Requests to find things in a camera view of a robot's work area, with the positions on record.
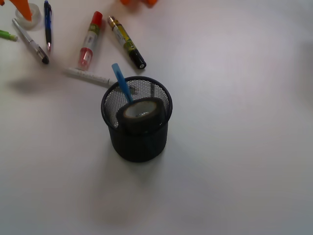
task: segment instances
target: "black pen tip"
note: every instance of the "black pen tip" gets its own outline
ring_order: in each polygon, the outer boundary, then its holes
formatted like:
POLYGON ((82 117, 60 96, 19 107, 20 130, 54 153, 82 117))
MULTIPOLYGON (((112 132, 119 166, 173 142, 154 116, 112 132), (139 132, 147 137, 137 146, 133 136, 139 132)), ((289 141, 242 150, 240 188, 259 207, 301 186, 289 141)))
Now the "black pen tip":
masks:
POLYGON ((48 57, 45 56, 45 57, 43 58, 42 62, 43 62, 44 64, 46 64, 46 65, 49 64, 49 59, 48 59, 48 57))

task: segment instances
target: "roll of tape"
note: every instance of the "roll of tape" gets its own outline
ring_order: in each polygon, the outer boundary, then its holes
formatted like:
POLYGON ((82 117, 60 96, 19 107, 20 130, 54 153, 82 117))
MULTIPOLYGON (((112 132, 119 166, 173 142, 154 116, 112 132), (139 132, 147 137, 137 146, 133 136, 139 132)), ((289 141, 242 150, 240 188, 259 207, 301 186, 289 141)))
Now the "roll of tape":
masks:
POLYGON ((17 9, 15 11, 15 15, 19 24, 25 28, 35 27, 41 18, 39 7, 36 4, 30 3, 29 8, 31 12, 31 21, 26 20, 17 9))
POLYGON ((144 134, 156 130, 165 120, 165 108, 160 98, 137 99, 116 113, 119 128, 129 134, 144 134))

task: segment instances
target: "blue pen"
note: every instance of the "blue pen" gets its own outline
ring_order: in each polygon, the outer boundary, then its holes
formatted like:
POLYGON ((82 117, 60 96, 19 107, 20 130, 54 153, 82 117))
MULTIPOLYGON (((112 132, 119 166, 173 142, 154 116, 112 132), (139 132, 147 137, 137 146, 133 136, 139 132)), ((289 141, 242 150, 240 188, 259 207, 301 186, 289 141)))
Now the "blue pen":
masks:
POLYGON ((119 68, 118 64, 112 64, 112 69, 115 73, 115 76, 117 78, 117 81, 118 81, 118 84, 119 84, 119 87, 121 88, 122 92, 125 94, 125 97, 127 99, 127 101, 129 103, 132 103, 133 101, 133 98, 132 98, 132 95, 131 95, 131 91, 129 90, 129 87, 125 81, 125 78, 122 74, 122 71, 121 69, 119 68))
POLYGON ((49 4, 49 2, 46 0, 44 3, 44 9, 45 9, 45 40, 47 42, 47 48, 48 51, 51 51, 51 15, 52 15, 52 9, 49 4))

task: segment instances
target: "black mesh pencil holder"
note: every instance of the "black mesh pencil holder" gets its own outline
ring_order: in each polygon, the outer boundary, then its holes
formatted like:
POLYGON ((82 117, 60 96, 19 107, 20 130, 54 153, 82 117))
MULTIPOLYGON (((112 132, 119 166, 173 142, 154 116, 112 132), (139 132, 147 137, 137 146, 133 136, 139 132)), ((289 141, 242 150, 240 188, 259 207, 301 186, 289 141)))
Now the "black mesh pencil holder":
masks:
POLYGON ((144 134, 129 134, 120 129, 116 114, 127 104, 118 82, 105 93, 101 103, 101 113, 108 125, 112 145, 116 152, 130 162, 146 162, 159 155, 166 145, 168 121, 172 114, 172 99, 166 88, 154 79, 134 76, 125 79, 131 88, 134 101, 156 97, 163 101, 165 121, 155 130, 144 134))

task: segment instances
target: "marker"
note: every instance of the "marker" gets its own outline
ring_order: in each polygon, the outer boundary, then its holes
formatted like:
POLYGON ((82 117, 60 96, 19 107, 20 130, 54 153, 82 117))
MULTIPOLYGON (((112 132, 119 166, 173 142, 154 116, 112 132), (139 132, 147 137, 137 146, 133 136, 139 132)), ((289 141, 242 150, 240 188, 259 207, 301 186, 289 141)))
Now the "marker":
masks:
POLYGON ((84 44, 80 49, 78 68, 87 71, 91 63, 93 50, 96 45, 100 28, 102 24, 102 14, 96 11, 90 23, 88 33, 85 37, 84 44))
POLYGON ((11 41, 16 42, 18 40, 18 37, 13 35, 13 34, 9 34, 9 32, 6 31, 2 31, 0 30, 0 38, 5 38, 11 41))
POLYGON ((120 22, 117 19, 115 19, 114 16, 108 17, 108 23, 112 28, 112 31, 116 35, 116 38, 118 39, 119 43, 126 50, 126 52, 132 59, 136 67, 140 70, 144 69, 147 66, 147 64, 140 55, 138 49, 132 42, 131 38, 128 36, 124 27, 120 24, 120 22))
MULTIPOLYGON (((87 80, 91 80, 91 81, 95 81, 95 82, 99 82, 102 83, 105 87, 109 88, 110 86, 112 86, 116 80, 114 79, 110 79, 110 78, 105 78, 102 76, 98 76, 94 73, 88 72, 88 71, 82 71, 82 70, 78 70, 75 68, 67 68, 64 69, 64 73, 68 74, 68 75, 74 75, 80 78, 84 78, 87 80)), ((130 90, 131 90, 131 94, 137 94, 136 92, 136 88, 129 86, 130 90)))
POLYGON ((42 62, 46 65, 49 64, 49 58, 45 54, 45 52, 41 49, 41 47, 37 43, 34 42, 34 40, 28 35, 28 33, 26 33, 24 29, 22 29, 22 27, 19 25, 19 23, 17 22, 15 18, 12 20, 12 22, 14 23, 16 28, 18 28, 18 30, 21 32, 21 34, 23 35, 23 37, 25 38, 29 46, 35 51, 35 53, 42 60, 42 62))

